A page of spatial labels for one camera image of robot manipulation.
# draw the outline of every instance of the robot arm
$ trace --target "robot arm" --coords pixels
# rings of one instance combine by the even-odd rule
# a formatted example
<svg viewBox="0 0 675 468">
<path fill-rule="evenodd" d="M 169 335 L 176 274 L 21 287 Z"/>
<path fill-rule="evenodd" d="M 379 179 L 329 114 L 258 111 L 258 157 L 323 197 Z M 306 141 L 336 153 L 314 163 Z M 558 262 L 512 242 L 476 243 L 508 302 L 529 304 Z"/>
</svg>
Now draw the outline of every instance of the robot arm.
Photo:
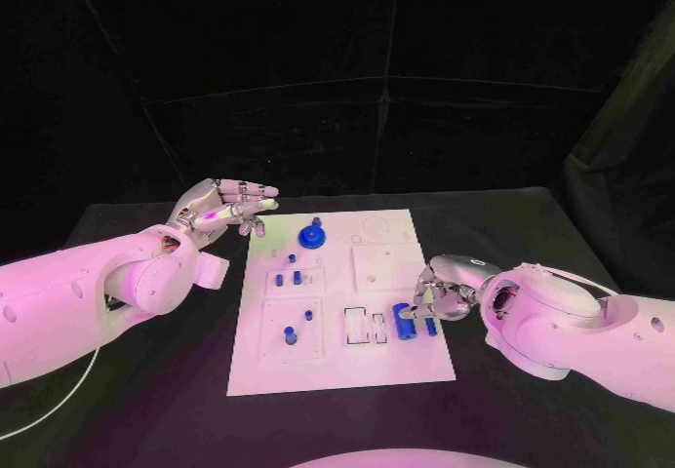
<svg viewBox="0 0 675 468">
<path fill-rule="evenodd" d="M 225 232 L 264 235 L 274 187 L 212 180 L 138 234 L 0 267 L 0 387 L 70 363 L 133 325 L 169 313 L 196 284 L 219 289 L 228 261 L 200 253 Z"/>
<path fill-rule="evenodd" d="M 585 284 L 608 294 L 595 298 Z M 559 380 L 583 373 L 617 395 L 675 411 L 675 303 L 617 294 L 564 271 L 523 263 L 499 269 L 480 260 L 437 256 L 421 273 L 434 302 L 402 318 L 458 320 L 474 303 L 486 342 L 528 373 Z"/>
</svg>

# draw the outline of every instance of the small blue part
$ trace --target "small blue part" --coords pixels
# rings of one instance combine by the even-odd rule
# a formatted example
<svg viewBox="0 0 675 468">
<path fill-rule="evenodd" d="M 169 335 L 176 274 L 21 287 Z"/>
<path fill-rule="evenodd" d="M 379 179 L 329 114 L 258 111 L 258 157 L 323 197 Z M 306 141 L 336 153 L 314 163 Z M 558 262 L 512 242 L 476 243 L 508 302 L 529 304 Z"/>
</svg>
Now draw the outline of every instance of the small blue part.
<svg viewBox="0 0 675 468">
<path fill-rule="evenodd" d="M 415 332 L 415 322 L 412 319 L 402 319 L 398 313 L 408 307 L 405 302 L 401 302 L 392 307 L 394 310 L 394 322 L 396 323 L 398 339 L 412 339 L 418 333 Z"/>
<path fill-rule="evenodd" d="M 295 335 L 295 331 L 293 330 L 293 327 L 287 327 L 284 329 L 284 338 L 285 338 L 285 344 L 295 344 L 298 341 L 298 336 Z"/>
<path fill-rule="evenodd" d="M 326 232 L 320 228 L 320 219 L 317 217 L 311 221 L 311 226 L 300 231 L 298 242 L 306 249 L 317 249 L 326 242 Z"/>
<path fill-rule="evenodd" d="M 425 323 L 425 330 L 428 331 L 428 336 L 437 336 L 438 332 L 435 331 L 435 324 L 433 323 L 433 319 L 428 317 L 424 319 Z"/>
</svg>

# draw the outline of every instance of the black table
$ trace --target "black table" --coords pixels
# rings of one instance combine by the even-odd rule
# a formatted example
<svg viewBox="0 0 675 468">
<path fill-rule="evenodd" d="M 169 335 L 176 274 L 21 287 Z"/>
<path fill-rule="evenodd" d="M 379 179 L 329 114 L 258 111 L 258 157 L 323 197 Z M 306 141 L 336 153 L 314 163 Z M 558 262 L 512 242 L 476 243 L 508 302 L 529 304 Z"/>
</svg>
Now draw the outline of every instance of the black table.
<svg viewBox="0 0 675 468">
<path fill-rule="evenodd" d="M 425 259 L 470 254 L 502 268 L 539 262 L 616 287 L 545 189 L 280 203 L 280 214 L 408 208 Z M 171 208 L 88 207 L 69 246 L 143 230 Z M 672 466 L 675 414 L 574 372 L 559 382 L 523 373 L 486 346 L 477 311 L 443 323 L 457 381 L 228 398 L 248 250 L 235 231 L 206 249 L 231 259 L 222 289 L 195 288 L 179 309 L 101 349 L 70 402 L 0 442 L 3 466 L 287 467 L 385 448 L 448 449 L 535 467 Z M 60 401 L 88 359 L 0 391 L 3 433 Z"/>
</svg>

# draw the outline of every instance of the black backdrop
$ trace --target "black backdrop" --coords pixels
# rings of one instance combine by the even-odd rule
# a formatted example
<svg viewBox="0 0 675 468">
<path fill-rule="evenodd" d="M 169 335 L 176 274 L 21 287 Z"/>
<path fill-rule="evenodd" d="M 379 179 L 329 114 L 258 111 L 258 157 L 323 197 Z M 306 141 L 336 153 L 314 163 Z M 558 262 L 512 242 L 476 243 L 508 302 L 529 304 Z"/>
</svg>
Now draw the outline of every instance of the black backdrop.
<svg viewBox="0 0 675 468">
<path fill-rule="evenodd" d="M 0 259 L 206 176 L 285 196 L 545 185 L 660 5 L 4 2 Z"/>
</svg>

